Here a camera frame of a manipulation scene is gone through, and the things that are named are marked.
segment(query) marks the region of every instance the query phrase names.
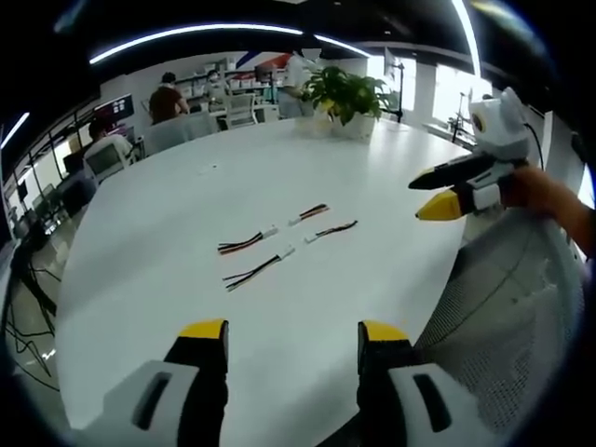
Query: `curved ceiling light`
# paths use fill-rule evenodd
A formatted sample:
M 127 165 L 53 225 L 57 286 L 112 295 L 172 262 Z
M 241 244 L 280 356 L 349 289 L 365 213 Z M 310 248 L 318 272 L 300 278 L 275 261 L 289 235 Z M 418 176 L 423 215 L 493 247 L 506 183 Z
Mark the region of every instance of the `curved ceiling light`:
M 472 56 L 474 75 L 481 77 L 481 57 L 478 54 L 478 45 L 476 45 L 476 36 L 474 35 L 474 30 L 472 29 L 472 22 L 469 19 L 469 15 L 467 14 L 463 0 L 451 1 L 454 4 L 457 17 L 459 17 L 459 21 L 462 22 L 462 27 L 464 28 L 464 33 L 466 34 L 467 46 L 469 47 L 469 52 Z
M 185 26 L 183 28 L 176 28 L 174 30 L 167 30 L 162 31 L 161 33 L 149 34 L 144 37 L 139 37 L 138 39 L 131 40 L 122 45 L 118 45 L 117 47 L 110 48 L 103 53 L 100 53 L 89 61 L 91 65 L 103 61 L 110 56 L 119 53 L 120 51 L 124 51 L 125 49 L 136 47 L 139 44 L 144 44 L 145 42 L 150 42 L 152 40 L 161 39 L 163 37 L 168 37 L 170 35 L 177 35 L 177 34 L 186 34 L 186 33 L 195 33 L 200 31 L 215 31 L 215 30 L 256 30 L 256 31 L 271 31 L 274 33 L 285 33 L 285 34 L 294 34 L 294 35 L 302 35 L 302 31 L 295 30 L 293 28 L 285 28 L 282 26 L 272 26 L 272 25 L 259 25 L 259 24 L 251 24 L 251 23 L 213 23 L 211 25 L 196 25 L 196 26 Z M 371 55 L 366 51 L 362 51 L 356 47 L 352 47 L 351 45 L 345 44 L 344 42 L 340 42 L 338 40 L 331 39 L 329 37 L 325 37 L 323 35 L 316 35 L 315 37 L 320 40 L 321 42 L 327 42 L 332 45 L 336 45 L 337 47 L 348 49 L 354 53 L 359 54 L 360 56 L 365 56 L 370 58 Z
M 17 124 L 15 124 L 13 126 L 13 128 L 7 134 L 7 137 L 4 138 L 4 140 L 2 141 L 2 144 L 0 144 L 0 149 L 4 149 L 4 146 L 6 146 L 8 144 L 10 139 L 14 136 L 15 133 L 17 133 L 17 130 L 19 130 L 20 126 L 22 126 L 22 123 L 24 123 L 28 117 L 29 117 L 29 112 L 22 114 L 20 116 L 19 121 L 17 121 Z

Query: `electrical wire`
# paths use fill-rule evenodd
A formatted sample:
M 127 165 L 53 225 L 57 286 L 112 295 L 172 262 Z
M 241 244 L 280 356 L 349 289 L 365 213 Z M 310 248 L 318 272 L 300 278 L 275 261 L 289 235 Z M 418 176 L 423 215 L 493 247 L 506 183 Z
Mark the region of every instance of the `electrical wire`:
M 249 282 L 251 279 L 256 277 L 259 273 L 263 272 L 268 266 L 278 263 L 279 261 L 281 261 L 281 257 L 279 255 L 275 255 L 273 258 L 269 259 L 265 263 L 259 265 L 256 268 L 253 268 L 252 270 L 250 270 L 248 272 L 240 273 L 237 275 L 232 275 L 231 277 L 225 277 L 222 279 L 223 281 L 228 281 L 230 279 L 239 278 L 238 280 L 225 286 L 225 288 L 227 289 L 227 291 L 232 291 L 232 290 L 240 287 L 242 284 Z
M 525 244 L 523 246 L 523 250 L 521 252 L 520 257 L 518 258 L 518 260 L 516 261 L 516 263 L 507 271 L 507 273 L 503 276 L 503 278 L 498 282 L 498 284 L 490 291 L 487 293 L 487 295 L 482 299 L 482 301 L 480 301 L 472 310 L 470 310 L 467 315 L 465 317 L 462 318 L 462 320 L 457 323 L 449 332 L 445 333 L 439 340 L 437 340 L 436 342 L 430 344 L 430 345 L 426 345 L 424 346 L 424 349 L 433 347 L 435 345 L 438 345 L 440 342 L 442 342 L 443 340 L 445 340 L 449 335 L 451 335 L 452 333 L 454 333 L 455 331 L 457 331 L 466 321 L 469 320 L 469 318 L 474 315 L 488 300 L 490 300 L 495 293 L 498 292 L 498 290 L 503 286 L 503 284 L 505 284 L 505 282 L 511 278 L 511 275 L 513 275 L 513 272 L 515 272 L 515 270 L 518 268 L 518 266 L 520 266 L 520 263 L 522 262 L 523 257 L 525 256 L 526 251 L 528 250 L 528 246 L 530 244 L 530 238 L 532 237 L 532 234 L 534 233 L 534 231 L 532 229 L 529 230 L 528 232 L 528 237 L 525 240 Z
M 15 349 L 17 350 L 17 354 L 22 354 L 27 349 L 29 349 L 34 356 L 35 361 L 37 361 L 37 363 L 39 363 L 39 366 L 41 366 L 42 370 L 44 370 L 44 373 L 46 373 L 49 377 L 51 377 L 52 374 L 49 371 L 49 368 L 47 367 L 46 363 L 44 362 L 41 354 L 39 353 L 39 349 L 37 348 L 37 345 L 35 344 L 35 342 L 32 342 L 32 341 L 25 342 L 16 333 L 10 331 L 8 328 L 6 328 L 6 331 L 10 335 L 12 335 L 15 339 Z M 19 348 L 19 342 L 23 343 L 23 348 Z
M 542 156 L 542 146 L 540 146 L 540 140 L 538 140 L 538 135 L 529 123 L 524 123 L 523 125 L 532 132 L 532 135 L 534 135 L 534 139 L 536 141 L 536 144 L 538 145 L 538 153 L 540 155 L 540 167 L 542 168 L 542 170 L 544 170 L 544 157 Z
M 323 236 L 330 235 L 332 233 L 339 233 L 340 231 L 349 230 L 350 228 L 355 226 L 357 223 L 358 223 L 358 221 L 354 221 L 352 223 L 346 223 L 345 225 L 340 225 L 340 226 L 336 226 L 334 228 L 330 228 L 329 230 L 320 231 L 317 233 L 317 236 L 323 237 Z
M 56 279 L 58 282 L 62 282 L 62 280 L 60 278 L 58 278 L 56 275 L 54 275 L 52 272 L 50 272 L 46 268 L 34 268 L 33 271 L 37 272 L 37 273 L 47 273 L 48 275 L 50 275 L 51 277 Z
M 52 374 L 49 372 L 49 368 L 47 367 L 46 363 L 43 360 L 42 355 L 39 353 L 39 348 L 37 347 L 37 344 L 34 341 L 29 341 L 29 342 L 25 342 L 22 338 L 20 337 L 24 337 L 27 335 L 22 334 L 22 332 L 20 332 L 15 323 L 16 323 L 16 318 L 15 318 L 15 310 L 13 307 L 12 302 L 9 305 L 9 311 L 10 311 L 10 316 L 12 321 L 8 321 L 7 320 L 7 325 L 10 325 L 11 330 L 14 331 L 9 331 L 8 328 L 5 328 L 6 332 L 8 332 L 9 334 L 11 334 L 14 339 L 15 339 L 15 351 L 17 354 L 22 354 L 23 352 L 25 352 L 25 350 L 29 349 L 31 351 L 31 353 L 34 356 L 34 359 L 37 360 L 37 362 L 39 363 L 39 365 L 42 367 L 42 369 L 44 370 L 44 372 L 48 375 L 48 376 L 52 376 Z M 40 336 L 40 335 L 45 335 L 45 334 L 51 334 L 53 335 L 52 331 L 46 331 L 46 332 L 33 332 L 33 334 L 29 335 L 29 336 Z M 24 345 L 24 348 L 19 348 L 19 342 L 21 342 Z
M 300 220 L 303 221 L 304 219 L 308 219 L 309 217 L 312 216 L 316 216 L 317 214 L 321 214 L 322 212 L 328 210 L 329 207 L 327 205 L 325 205 L 324 203 L 321 203 L 320 205 L 317 205 L 314 208 L 311 208 L 310 210 L 301 212 L 300 215 Z
M 15 365 L 17 365 L 21 371 L 23 371 L 25 374 L 27 374 L 29 377 L 31 377 L 32 379 L 34 379 L 38 384 L 43 385 L 43 386 L 47 386 L 49 389 L 53 389 L 54 391 L 60 393 L 60 390 L 58 388 L 56 388 L 55 386 L 52 386 L 50 384 L 47 384 L 46 382 L 44 382 L 41 379 L 38 379 L 37 377 L 35 377 L 33 374 L 31 374 L 30 372 L 28 372 L 27 370 L 25 370 L 20 363 L 18 363 L 16 360 L 14 360 Z
M 250 247 L 251 245 L 254 245 L 263 239 L 264 239 L 263 233 L 257 233 L 250 239 L 245 240 L 243 242 L 219 244 L 217 251 L 220 254 L 233 253 L 234 251 L 240 251 L 240 250 L 246 249 L 246 248 Z

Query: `cable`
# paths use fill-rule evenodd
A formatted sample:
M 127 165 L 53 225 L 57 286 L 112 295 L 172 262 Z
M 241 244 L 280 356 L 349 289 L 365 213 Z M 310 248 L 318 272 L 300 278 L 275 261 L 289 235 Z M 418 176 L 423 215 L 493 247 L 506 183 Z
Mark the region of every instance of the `cable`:
M 310 244 L 311 242 L 314 242 L 315 240 L 319 239 L 320 237 L 331 235 L 333 233 L 339 233 L 340 231 L 349 230 L 350 228 L 355 226 L 357 223 L 358 223 L 358 221 L 354 221 L 352 223 L 346 223 L 345 225 L 340 225 L 340 226 L 335 226 L 334 228 L 329 228 L 328 230 L 325 230 L 325 231 L 319 231 L 318 233 L 315 233 L 314 236 L 305 237 L 305 242 L 307 244 Z
M 56 275 L 54 275 L 52 272 L 50 272 L 46 268 L 34 268 L 33 271 L 34 272 L 37 272 L 37 273 L 44 273 L 45 272 L 48 275 L 50 275 L 51 277 L 53 277 L 54 279 L 56 279 L 58 282 L 62 282 L 62 280 L 60 278 L 58 278 Z
M 474 307 L 464 318 L 462 318 L 462 320 L 458 324 L 456 324 L 454 328 L 452 328 L 449 332 L 445 333 L 436 342 L 432 343 L 431 345 L 425 346 L 425 349 L 430 348 L 430 347 L 433 347 L 435 345 L 438 345 L 440 342 L 442 342 L 443 340 L 445 340 L 445 338 L 447 338 L 449 335 L 451 335 L 452 333 L 454 333 L 455 331 L 457 331 L 472 315 L 474 315 L 478 311 L 478 309 L 480 309 L 489 299 L 491 299 L 494 296 L 495 293 L 498 292 L 498 290 L 503 286 L 503 284 L 505 284 L 505 281 L 507 281 L 509 278 L 511 278 L 511 275 L 513 275 L 513 272 L 518 268 L 518 266 L 522 262 L 523 257 L 525 256 L 526 251 L 528 250 L 528 246 L 530 244 L 530 237 L 532 236 L 533 232 L 534 231 L 532 229 L 530 229 L 529 235 L 528 235 L 528 237 L 525 240 L 525 244 L 523 246 L 523 251 L 521 252 L 520 258 L 516 261 L 515 265 L 513 265 L 507 271 L 507 273 L 499 281 L 499 283 L 496 285 L 496 287 L 494 289 L 492 289 L 484 297 L 484 299 L 482 301 L 480 301 L 478 303 L 478 305 L 476 305 L 476 307 Z
M 268 266 L 278 263 L 279 261 L 281 261 L 281 258 L 279 256 L 275 255 L 273 258 L 266 261 L 264 264 L 259 265 L 258 267 L 251 270 L 250 272 L 242 273 L 239 275 L 233 275 L 231 277 L 226 277 L 223 279 L 223 281 L 227 281 L 227 280 L 230 280 L 233 278 L 240 278 L 240 277 L 243 277 L 243 278 L 240 278 L 237 281 L 234 281 L 233 283 L 228 284 L 227 286 L 225 286 L 225 288 L 227 289 L 227 291 L 232 291 L 232 290 L 240 287 L 242 284 L 249 282 L 251 279 L 256 277 L 259 273 L 263 272 Z
M 294 253 L 294 251 L 295 251 L 294 247 L 289 246 L 284 251 L 283 254 L 276 254 L 274 257 L 272 257 L 268 261 L 265 261 L 263 264 L 259 265 L 256 268 L 253 268 L 252 270 L 250 270 L 248 272 L 239 273 L 237 275 L 232 275 L 230 277 L 223 278 L 222 281 L 229 281 L 231 279 L 236 279 L 236 281 L 232 282 L 231 284 L 228 284 L 227 286 L 225 286 L 225 288 L 227 289 L 227 291 L 232 291 L 232 290 L 240 287 L 242 284 L 249 282 L 251 279 L 256 277 L 259 273 L 263 272 L 270 265 L 278 263 L 278 262 L 282 261 L 284 258 L 287 258 L 292 253 Z
M 243 242 L 225 242 L 225 243 L 221 243 L 221 244 L 219 244 L 219 247 L 217 248 L 217 251 L 220 254 L 228 254 L 228 253 L 233 253 L 234 251 L 240 251 L 240 250 L 243 250 L 243 249 L 247 249 L 251 245 L 254 245 L 257 242 L 259 242 L 260 240 L 263 240 L 263 239 L 265 239 L 267 237 L 270 237 L 270 236 L 273 236 L 273 235 L 277 234 L 278 231 L 279 230 L 275 226 L 272 226 L 268 230 L 259 232 L 256 235 L 254 235 L 253 237 L 251 237 L 250 239 L 245 240 Z
M 37 361 L 37 363 L 39 363 L 39 366 L 41 366 L 41 368 L 44 370 L 44 373 L 46 373 L 49 377 L 52 376 L 51 372 L 49 371 L 49 368 L 47 367 L 46 363 L 44 362 L 43 358 L 41 357 L 41 354 L 39 354 L 39 349 L 37 348 L 37 345 L 35 344 L 35 342 L 25 342 L 24 340 L 22 340 L 21 338 L 19 338 L 19 336 L 17 336 L 16 333 L 9 331 L 8 329 L 6 329 L 6 331 L 12 335 L 15 339 L 15 348 L 17 350 L 17 354 L 22 354 L 23 352 L 25 352 L 27 349 L 29 349 L 31 351 L 31 353 L 34 356 L 35 361 Z M 24 344 L 24 348 L 23 349 L 19 349 L 19 343 L 21 342 Z
M 27 370 L 25 370 L 22 366 L 20 366 L 20 363 L 18 363 L 16 360 L 14 360 L 14 361 L 15 361 L 15 365 L 17 365 L 20 368 L 21 371 L 23 371 L 29 377 L 31 377 L 32 379 L 34 379 L 38 384 L 43 385 L 43 386 L 47 386 L 49 389 L 53 389 L 54 391 L 60 393 L 60 390 L 58 388 L 56 388 L 55 386 L 52 386 L 50 384 L 47 384 L 46 382 L 44 382 L 41 379 L 38 379 L 33 374 L 31 374 L 30 372 L 28 372 Z
M 49 372 L 49 368 L 47 367 L 46 363 L 43 360 L 43 357 L 41 356 L 41 354 L 39 353 L 39 348 L 37 347 L 37 345 L 35 344 L 34 341 L 29 341 L 29 342 L 25 342 L 23 339 L 19 338 L 17 336 L 17 333 L 20 334 L 20 331 L 17 329 L 17 327 L 15 326 L 15 311 L 14 308 L 12 306 L 12 302 L 9 305 L 9 310 L 10 310 L 10 316 L 12 317 L 12 322 L 7 321 L 7 324 L 9 324 L 12 329 L 15 332 L 11 332 L 8 330 L 8 328 L 5 328 L 5 331 L 8 332 L 10 335 L 12 335 L 15 339 L 15 351 L 17 354 L 22 354 L 23 352 L 25 352 L 25 350 L 29 349 L 31 351 L 31 353 L 34 356 L 34 359 L 37 360 L 37 362 L 39 363 L 39 365 L 42 367 L 42 369 L 44 370 L 44 372 L 48 375 L 48 376 L 52 376 L 52 374 Z M 42 332 L 38 332 L 35 334 L 36 335 L 43 335 Z M 21 349 L 19 348 L 19 342 L 21 342 L 22 344 L 24 344 L 24 348 Z
M 42 335 L 51 335 L 52 332 L 51 331 L 43 331 L 43 332 L 28 332 L 28 333 L 24 333 L 19 331 L 14 324 L 12 324 L 10 321 L 7 321 L 7 325 L 10 326 L 10 329 L 12 329 L 14 332 L 16 332 L 20 337 L 39 337 Z
M 538 153 L 540 154 L 540 167 L 542 168 L 542 170 L 544 170 L 544 157 L 542 156 L 542 147 L 540 146 L 540 140 L 538 140 L 538 135 L 529 123 L 524 123 L 523 125 L 532 132 L 532 135 L 534 135 L 534 139 L 536 141 L 536 144 L 538 145 Z
M 321 214 L 322 212 L 325 212 L 328 209 L 329 207 L 327 205 L 321 203 L 320 205 L 317 205 L 316 207 L 313 207 L 310 210 L 301 212 L 296 219 L 288 221 L 288 226 L 294 226 L 300 223 L 301 221 L 308 219 L 309 217 L 316 216 L 317 214 Z
M 331 233 L 339 233 L 340 231 L 349 230 L 350 228 L 352 228 L 353 226 L 355 226 L 357 223 L 358 223 L 358 221 L 354 221 L 352 223 L 346 223 L 345 225 L 341 225 L 341 226 L 336 226 L 334 228 L 330 228 L 329 230 L 320 231 L 320 232 L 317 233 L 317 236 L 318 237 L 322 237 L 322 236 L 330 235 Z

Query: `mesh chair back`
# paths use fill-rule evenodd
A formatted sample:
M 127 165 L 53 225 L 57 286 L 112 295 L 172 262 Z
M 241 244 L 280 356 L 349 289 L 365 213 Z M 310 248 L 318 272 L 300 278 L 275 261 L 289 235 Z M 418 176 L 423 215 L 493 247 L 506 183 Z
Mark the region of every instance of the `mesh chair back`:
M 113 144 L 108 144 L 99 152 L 91 156 L 86 156 L 85 161 L 93 172 L 93 176 L 98 184 L 125 167 L 120 154 Z
M 155 124 L 145 131 L 145 156 L 152 156 L 189 140 L 186 116 L 181 115 Z
M 506 212 L 462 248 L 415 344 L 505 436 L 533 410 L 583 314 L 582 275 L 551 220 Z
M 254 95 L 227 96 L 223 101 L 226 109 L 225 123 L 229 129 L 252 126 L 257 123 L 254 116 Z
M 217 122 L 209 112 L 196 112 L 185 117 L 184 130 L 188 140 L 205 137 L 218 131 Z

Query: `desk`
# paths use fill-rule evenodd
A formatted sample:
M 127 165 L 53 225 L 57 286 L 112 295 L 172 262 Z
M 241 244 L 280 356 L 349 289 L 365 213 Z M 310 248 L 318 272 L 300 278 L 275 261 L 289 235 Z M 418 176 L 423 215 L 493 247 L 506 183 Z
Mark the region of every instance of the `desk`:
M 187 142 L 99 188 L 74 238 L 57 316 L 61 396 L 73 428 L 96 417 L 104 394 L 139 365 L 163 359 L 185 325 L 227 318 L 222 445 L 315 445 L 358 410 L 358 322 L 396 324 L 413 342 L 420 336 L 465 219 L 417 221 L 435 192 L 408 183 L 466 151 L 384 121 L 370 145 L 308 139 L 294 126 L 288 119 Z M 287 227 L 319 203 L 331 210 Z M 303 242 L 354 219 L 349 231 Z M 271 224 L 277 235 L 217 254 L 218 243 Z M 289 243 L 292 256 L 225 291 L 223 277 Z
M 436 135 L 441 137 L 445 140 L 451 141 L 454 137 L 454 133 L 452 130 L 448 130 L 446 128 L 442 128 L 441 126 L 437 126 L 436 124 L 425 123 L 423 124 L 426 130 L 430 132 L 432 135 Z M 468 137 L 467 135 L 459 134 L 455 137 L 455 141 L 458 144 L 461 144 L 462 147 L 468 149 L 468 151 L 473 151 L 476 147 L 476 140 L 473 138 Z

